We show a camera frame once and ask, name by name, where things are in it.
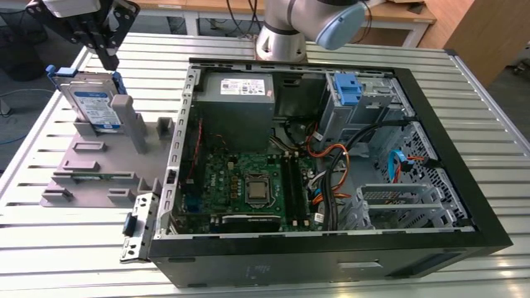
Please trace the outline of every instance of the metal table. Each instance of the metal table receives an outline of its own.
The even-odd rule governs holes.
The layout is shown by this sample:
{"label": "metal table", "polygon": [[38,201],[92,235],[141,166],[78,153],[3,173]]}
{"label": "metal table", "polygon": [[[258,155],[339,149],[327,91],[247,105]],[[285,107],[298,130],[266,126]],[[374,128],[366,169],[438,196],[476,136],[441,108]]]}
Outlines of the metal table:
{"label": "metal table", "polygon": [[[310,43],[307,50],[310,62],[412,69],[514,246],[422,279],[177,289],[155,265],[119,264],[129,209],[39,206],[75,133],[75,113],[56,93],[0,179],[0,291],[18,290],[0,292],[2,297],[529,295],[530,146],[458,57],[441,50],[358,45],[327,52]],[[177,115],[189,57],[251,59],[253,53],[253,43],[235,38],[130,34],[119,71],[145,120]],[[74,66],[103,70],[87,51]]]}

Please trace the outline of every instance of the green circuit board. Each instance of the green circuit board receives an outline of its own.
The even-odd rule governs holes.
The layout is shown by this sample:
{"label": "green circuit board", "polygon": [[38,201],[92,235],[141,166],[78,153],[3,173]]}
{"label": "green circuit board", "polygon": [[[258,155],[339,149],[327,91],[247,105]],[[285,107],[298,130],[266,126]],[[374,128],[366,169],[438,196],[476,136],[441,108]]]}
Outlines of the green circuit board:
{"label": "green circuit board", "polygon": [[[270,154],[215,154],[206,162],[205,185],[198,212],[201,214],[257,214],[282,217],[283,231],[310,231],[310,225],[293,226],[286,219],[281,155]],[[313,159],[297,158],[301,177],[313,170]],[[261,177],[269,181],[269,204],[250,204],[247,197],[247,177]],[[305,211],[309,213],[307,192]],[[210,218],[190,217],[189,227],[194,232],[209,233]]]}

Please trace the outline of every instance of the power supply label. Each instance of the power supply label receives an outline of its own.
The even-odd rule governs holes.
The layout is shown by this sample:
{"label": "power supply label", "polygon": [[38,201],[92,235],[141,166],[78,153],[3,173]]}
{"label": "power supply label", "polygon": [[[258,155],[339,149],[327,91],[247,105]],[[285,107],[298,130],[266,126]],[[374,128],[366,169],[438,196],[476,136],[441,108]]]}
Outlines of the power supply label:
{"label": "power supply label", "polygon": [[263,79],[223,79],[222,95],[266,95]]}
{"label": "power supply label", "polygon": [[119,129],[121,121],[115,110],[111,108],[111,99],[107,93],[75,92],[75,100],[83,114],[99,129]]}

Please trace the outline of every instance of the cpu socket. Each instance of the cpu socket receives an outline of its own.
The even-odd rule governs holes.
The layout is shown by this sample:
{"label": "cpu socket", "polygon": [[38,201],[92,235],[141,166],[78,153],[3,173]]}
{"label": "cpu socket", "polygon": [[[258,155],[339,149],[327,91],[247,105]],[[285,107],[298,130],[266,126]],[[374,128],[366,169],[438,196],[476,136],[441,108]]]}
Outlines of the cpu socket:
{"label": "cpu socket", "polygon": [[263,208],[270,204],[270,176],[263,173],[246,174],[246,203],[253,208]]}

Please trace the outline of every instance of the motherboard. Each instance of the motherboard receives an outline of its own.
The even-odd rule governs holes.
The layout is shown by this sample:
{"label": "motherboard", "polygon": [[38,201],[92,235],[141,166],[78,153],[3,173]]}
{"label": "motherboard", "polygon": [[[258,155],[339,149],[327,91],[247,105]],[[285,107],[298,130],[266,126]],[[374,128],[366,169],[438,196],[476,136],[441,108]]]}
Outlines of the motherboard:
{"label": "motherboard", "polygon": [[315,228],[305,189],[314,177],[311,158],[217,153],[206,159],[202,195],[185,198],[189,233],[245,232],[239,228],[253,227],[251,222],[263,232],[267,226],[293,232]]}

